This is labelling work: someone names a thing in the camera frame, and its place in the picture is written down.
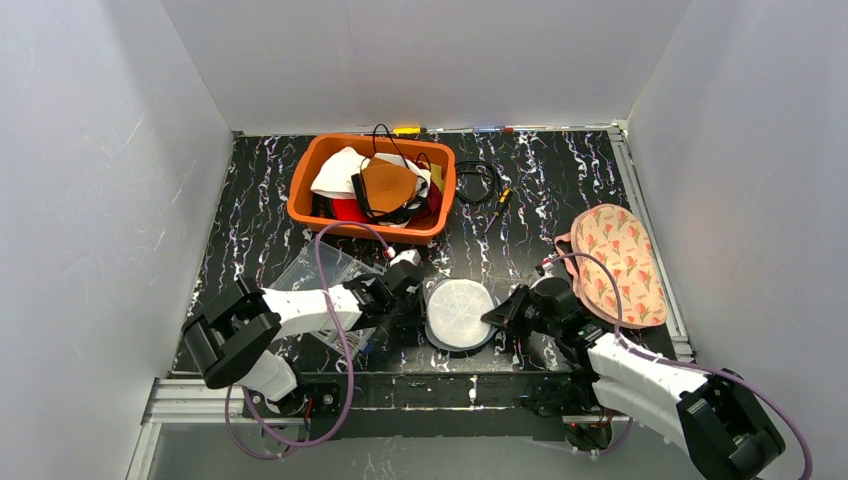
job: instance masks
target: clear plastic tray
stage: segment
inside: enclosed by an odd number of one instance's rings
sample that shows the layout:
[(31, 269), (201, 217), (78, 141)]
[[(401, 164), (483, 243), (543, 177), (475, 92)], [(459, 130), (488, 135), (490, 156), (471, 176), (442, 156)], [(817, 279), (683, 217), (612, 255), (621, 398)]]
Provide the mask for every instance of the clear plastic tray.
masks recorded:
[[(382, 267), (369, 267), (338, 248), (324, 242), (321, 246), (321, 264), (329, 287), (346, 282), (363, 273), (384, 273)], [(320, 290), (321, 279), (318, 276), (318, 261), (315, 258), (315, 240), (309, 242), (300, 254), (286, 267), (285, 271), (274, 280), (269, 288), (274, 290)], [(347, 332), (347, 340), (351, 353), (356, 355), (368, 344), (368, 339), (374, 333), (374, 328)], [(344, 353), (341, 338), (335, 330), (311, 332), (333, 350)]]

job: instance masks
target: marble tabletop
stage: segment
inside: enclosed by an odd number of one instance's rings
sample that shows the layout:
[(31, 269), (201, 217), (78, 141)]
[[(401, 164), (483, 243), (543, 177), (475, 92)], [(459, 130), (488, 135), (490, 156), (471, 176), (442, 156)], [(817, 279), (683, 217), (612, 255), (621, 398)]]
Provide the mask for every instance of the marble tabletop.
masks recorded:
[[(188, 315), (197, 313), (237, 275), (269, 286), (309, 243), (314, 234), (286, 213), (294, 168), (312, 136), (240, 137), (209, 235)], [(428, 285), (441, 278), (482, 282), (499, 298), (511, 285), (532, 283), (535, 266), (553, 253), (553, 238), (566, 233), (574, 218), (601, 203), (628, 206), (606, 131), (423, 134), (418, 140), (450, 147), (457, 161), (480, 159), (513, 188), (509, 211), (486, 237), (480, 234), (494, 200), (485, 205), (456, 201), (445, 231), (421, 253)], [(480, 177), (459, 182), (470, 196), (484, 191)], [(332, 246), (366, 263), (381, 258), (372, 240), (327, 236)], [(395, 245), (400, 251), (406, 248)], [(376, 332), (375, 348), (358, 354), (358, 373), (516, 373), (562, 371), (553, 341), (534, 334), (529, 339), (501, 332), (472, 353), (433, 348), (423, 328)], [(664, 327), (642, 330), (634, 338), (673, 356)], [(272, 346), (306, 373), (344, 371), (344, 359), (311, 335), (285, 339)], [(191, 355), (181, 343), (172, 367), (175, 376), (196, 374)]]

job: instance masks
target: orange bin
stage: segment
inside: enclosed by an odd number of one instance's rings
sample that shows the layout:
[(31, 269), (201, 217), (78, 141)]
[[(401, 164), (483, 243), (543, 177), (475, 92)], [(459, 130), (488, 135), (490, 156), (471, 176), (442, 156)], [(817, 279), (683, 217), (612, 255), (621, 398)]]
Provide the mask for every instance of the orange bin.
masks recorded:
[[(404, 155), (416, 158), (419, 153), (424, 152), (430, 159), (430, 163), (442, 167), (442, 176), (445, 180), (442, 206), (438, 214), (433, 213), (426, 218), (410, 222), (405, 228), (371, 226), (374, 227), (374, 230), (380, 232), (380, 235), (386, 241), (426, 245), (430, 243), (433, 237), (441, 233), (447, 224), (448, 213), (456, 194), (456, 157), (453, 150), (438, 143), (395, 139), (395, 144)], [(286, 209), (294, 221), (306, 224), (313, 231), (320, 231), (335, 220), (310, 216), (310, 213), (312, 213), (312, 182), (318, 176), (324, 162), (344, 147), (353, 147), (361, 155), (370, 155), (374, 152), (370, 135), (336, 133), (319, 135), (309, 144), (309, 149), (303, 154), (294, 171), (291, 195)], [(377, 151), (379, 153), (397, 154), (397, 149), (392, 145), (391, 140), (385, 137), (377, 137)], [(342, 225), (334, 228), (330, 233), (348, 237), (374, 238), (371, 232), (355, 225)]]

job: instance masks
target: plastic box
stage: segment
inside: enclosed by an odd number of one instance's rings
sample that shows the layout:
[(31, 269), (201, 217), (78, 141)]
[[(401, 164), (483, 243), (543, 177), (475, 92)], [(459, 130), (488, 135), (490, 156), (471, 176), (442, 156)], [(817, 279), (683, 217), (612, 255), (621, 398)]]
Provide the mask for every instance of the plastic box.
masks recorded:
[[(442, 167), (442, 175), (445, 180), (442, 206), (438, 215), (433, 214), (412, 222), (406, 228), (372, 226), (389, 242), (426, 245), (430, 243), (433, 237), (441, 233), (447, 224), (448, 213), (456, 194), (456, 157), (450, 148), (438, 143), (401, 139), (395, 139), (395, 143), (403, 154), (416, 158), (419, 153), (424, 152), (431, 163)], [(312, 182), (318, 176), (324, 162), (344, 147), (353, 147), (362, 155), (369, 155), (374, 151), (370, 135), (335, 133), (319, 135), (312, 140), (309, 149), (300, 159), (300, 163), (297, 164), (294, 171), (287, 211), (294, 221), (306, 224), (313, 231), (320, 231), (333, 223), (334, 220), (310, 216), (312, 212), (312, 191), (310, 190)], [(385, 137), (377, 137), (377, 151), (397, 153), (397, 149), (392, 145), (391, 140)], [(354, 225), (336, 227), (332, 233), (348, 237), (374, 238), (367, 230)]]
[[(321, 265), (324, 267), (324, 275), (327, 277), (327, 286), (332, 287), (346, 282), (353, 277), (363, 273), (384, 273), (384, 269), (375, 266), (369, 267), (350, 255), (321, 242)], [(274, 280), (269, 288), (274, 290), (320, 290), (321, 278), (318, 276), (318, 260), (315, 258), (315, 240), (309, 242), (300, 254), (289, 264), (283, 273)], [(350, 344), (351, 353), (356, 355), (365, 348), (374, 328), (347, 332), (347, 340)], [(318, 340), (321, 340), (338, 353), (344, 353), (341, 338), (335, 330), (322, 332), (311, 332)]]

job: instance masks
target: screwdriver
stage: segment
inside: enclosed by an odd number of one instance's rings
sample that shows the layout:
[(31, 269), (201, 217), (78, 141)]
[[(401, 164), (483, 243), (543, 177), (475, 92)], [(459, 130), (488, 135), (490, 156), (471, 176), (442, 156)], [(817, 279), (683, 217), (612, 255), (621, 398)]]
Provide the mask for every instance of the screwdriver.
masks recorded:
[(501, 198), (498, 199), (498, 204), (495, 206), (495, 213), (492, 215), (492, 218), (489, 219), (489, 223), (486, 224), (486, 229), (483, 230), (483, 235), (489, 233), (489, 229), (492, 228), (492, 225), (495, 223), (495, 220), (500, 218), (501, 215), (509, 208), (509, 201), (512, 200), (512, 189), (507, 187), (504, 192), (501, 194)]

